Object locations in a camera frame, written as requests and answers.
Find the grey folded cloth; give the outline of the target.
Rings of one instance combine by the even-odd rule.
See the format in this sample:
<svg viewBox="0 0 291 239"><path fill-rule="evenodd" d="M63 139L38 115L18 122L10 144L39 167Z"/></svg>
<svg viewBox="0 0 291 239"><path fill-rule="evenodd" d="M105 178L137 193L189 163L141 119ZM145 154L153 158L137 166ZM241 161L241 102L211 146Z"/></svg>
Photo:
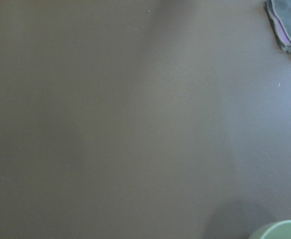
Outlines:
<svg viewBox="0 0 291 239"><path fill-rule="evenodd" d="M265 5L281 50L291 53L291 0L267 0Z"/></svg>

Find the mint green bowl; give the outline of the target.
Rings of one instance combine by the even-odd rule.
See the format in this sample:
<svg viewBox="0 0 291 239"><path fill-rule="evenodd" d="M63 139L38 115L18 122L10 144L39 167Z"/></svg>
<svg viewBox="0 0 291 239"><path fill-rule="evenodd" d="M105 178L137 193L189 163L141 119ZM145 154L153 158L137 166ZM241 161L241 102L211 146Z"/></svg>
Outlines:
<svg viewBox="0 0 291 239"><path fill-rule="evenodd" d="M291 220L262 226L254 231L248 239L291 239Z"/></svg>

